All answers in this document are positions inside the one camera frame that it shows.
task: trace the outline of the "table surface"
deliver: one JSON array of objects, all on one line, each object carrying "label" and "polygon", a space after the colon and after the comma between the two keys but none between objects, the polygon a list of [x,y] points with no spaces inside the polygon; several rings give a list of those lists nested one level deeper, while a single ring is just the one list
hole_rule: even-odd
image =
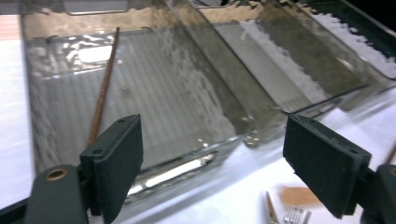
[{"label": "table surface", "polygon": [[[0,16],[0,27],[7,26],[0,31],[0,208],[28,197],[34,178],[27,84],[16,19]],[[396,142],[394,99],[396,89],[355,111],[336,108],[318,120],[370,151],[370,167],[375,170]],[[233,177],[216,192],[194,199],[189,193],[180,195],[132,217],[124,212],[118,222],[267,223],[265,191],[304,185],[282,158],[279,141],[254,150],[241,144],[220,168]],[[354,216],[338,220],[323,206],[306,209],[313,212],[310,223],[359,223],[361,215],[358,208]]]}]

